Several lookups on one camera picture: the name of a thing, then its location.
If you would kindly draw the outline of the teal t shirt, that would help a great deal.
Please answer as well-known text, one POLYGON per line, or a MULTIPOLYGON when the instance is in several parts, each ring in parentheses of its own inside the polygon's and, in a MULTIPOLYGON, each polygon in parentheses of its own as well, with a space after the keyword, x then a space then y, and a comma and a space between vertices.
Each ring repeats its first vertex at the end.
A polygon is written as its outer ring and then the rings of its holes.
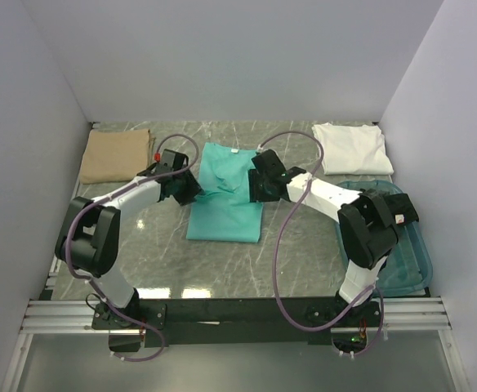
POLYGON ((203 194, 191 206, 188 240, 257 243, 263 205, 250 201, 248 172, 256 152, 206 143, 198 182, 203 194))

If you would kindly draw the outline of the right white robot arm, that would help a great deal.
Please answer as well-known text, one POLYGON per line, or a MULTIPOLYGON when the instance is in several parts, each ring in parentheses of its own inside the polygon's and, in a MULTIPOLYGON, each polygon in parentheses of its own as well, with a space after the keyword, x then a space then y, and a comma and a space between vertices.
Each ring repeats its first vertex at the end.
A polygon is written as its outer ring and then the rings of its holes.
POLYGON ((257 154, 252 164, 254 168, 248 172, 250 201, 284 200, 292 205, 278 239, 302 206, 339 225, 348 267, 338 291, 343 301, 336 305, 336 317, 346 326, 355 325, 364 316, 363 303, 371 296, 380 270, 399 242, 399 227, 408 222, 408 196, 332 185, 302 168, 287 169, 272 149, 257 154))

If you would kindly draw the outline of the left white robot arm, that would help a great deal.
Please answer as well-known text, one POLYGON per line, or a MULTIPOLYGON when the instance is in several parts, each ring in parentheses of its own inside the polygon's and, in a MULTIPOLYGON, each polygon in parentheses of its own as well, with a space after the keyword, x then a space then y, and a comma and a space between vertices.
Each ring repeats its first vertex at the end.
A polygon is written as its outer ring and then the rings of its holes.
POLYGON ((165 149, 155 158, 150 167, 115 191, 93 199, 72 199, 56 241, 57 259, 113 307, 111 318, 123 328, 138 323, 140 297, 117 266, 122 222, 167 198, 188 205, 203 192, 186 154, 165 149))

